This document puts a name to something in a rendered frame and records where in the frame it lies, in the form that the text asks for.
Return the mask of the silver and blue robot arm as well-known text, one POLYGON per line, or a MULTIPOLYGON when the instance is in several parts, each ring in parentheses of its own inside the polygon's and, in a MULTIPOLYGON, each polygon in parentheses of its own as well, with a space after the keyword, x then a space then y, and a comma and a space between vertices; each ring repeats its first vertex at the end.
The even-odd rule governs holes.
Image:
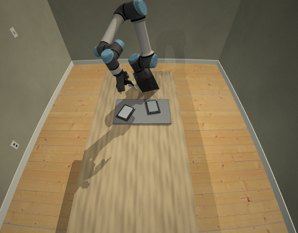
MULTIPOLYGON (((148 68, 155 68, 157 66, 157 55, 151 50, 150 42, 145 25, 147 15, 147 7, 142 0, 134 0, 121 4, 114 14, 100 44, 95 46, 93 52, 95 56, 101 57, 108 69, 113 75, 121 72, 117 59, 122 53, 125 45, 123 41, 114 38, 120 26, 126 20, 131 20, 134 24, 137 38, 139 41, 141 55, 134 53, 128 59, 129 64, 134 70, 135 77, 138 80, 143 80, 149 75, 148 68), (114 41, 114 42, 113 42, 114 41)), ((118 92, 125 91, 123 74, 116 76, 118 92)))

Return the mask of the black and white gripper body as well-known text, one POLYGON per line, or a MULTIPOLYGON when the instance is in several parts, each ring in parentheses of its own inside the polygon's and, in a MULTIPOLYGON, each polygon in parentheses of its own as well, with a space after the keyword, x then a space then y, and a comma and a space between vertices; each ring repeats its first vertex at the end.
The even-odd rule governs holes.
POLYGON ((125 71, 123 71, 123 69, 122 69, 122 71, 119 73, 119 74, 117 74, 117 75, 113 75, 113 76, 119 76, 119 75, 121 75, 121 74, 123 74, 123 77, 124 77, 124 85, 127 85, 128 83, 127 83, 127 79, 129 78, 129 75, 128 75, 128 73, 125 71), (128 75, 128 76, 127 76, 128 75))

